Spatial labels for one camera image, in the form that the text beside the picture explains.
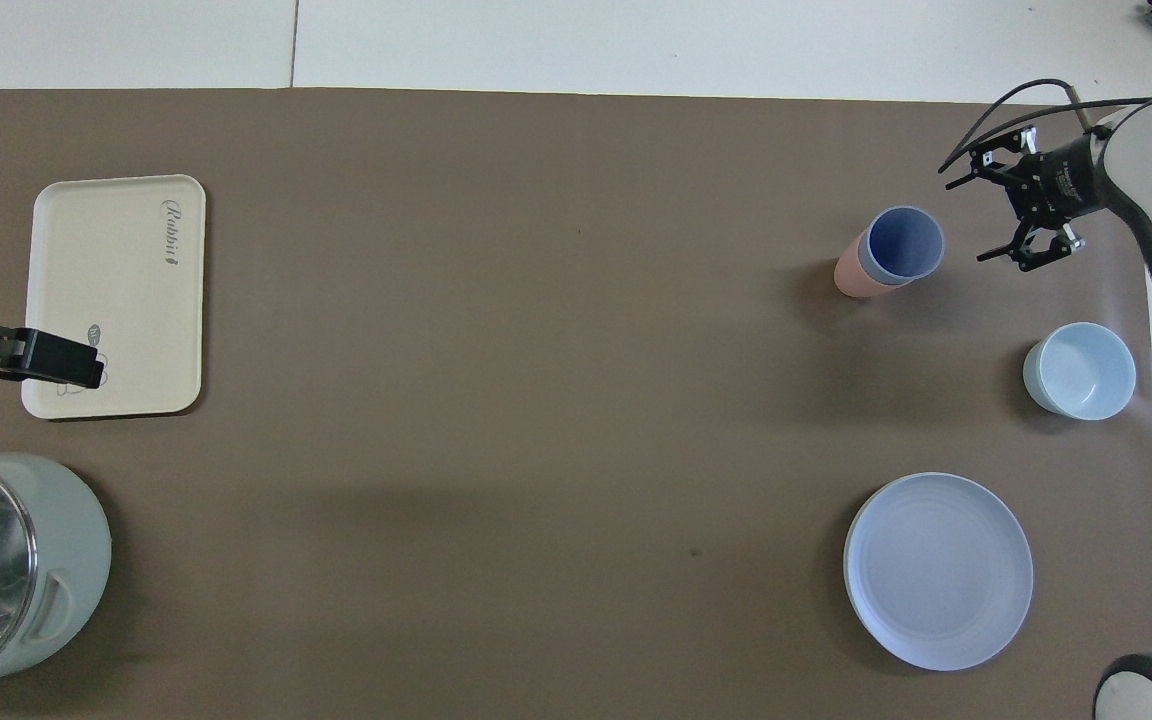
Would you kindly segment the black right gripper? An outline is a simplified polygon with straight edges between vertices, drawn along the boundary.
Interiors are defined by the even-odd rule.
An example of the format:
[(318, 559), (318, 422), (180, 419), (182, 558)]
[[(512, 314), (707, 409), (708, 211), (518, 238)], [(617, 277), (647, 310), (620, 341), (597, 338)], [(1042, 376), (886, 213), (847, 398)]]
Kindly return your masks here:
[[(952, 179), (943, 188), (950, 191), (983, 179), (1011, 190), (1016, 217), (1084, 217), (1102, 209), (1096, 187), (1093, 149), (1093, 138), (1076, 138), (1059, 149), (1039, 152), (1034, 126), (1000, 129), (978, 141), (960, 142), (952, 149), (941, 172), (961, 158), (967, 158), (968, 169), (964, 176)], [(1053, 234), (1047, 247), (1036, 249), (1041, 232)], [(1074, 232), (1069, 220), (1023, 219), (1009, 242), (975, 256), (975, 260), (1006, 258), (1020, 272), (1033, 272), (1070, 258), (1084, 247), (1085, 240)]]

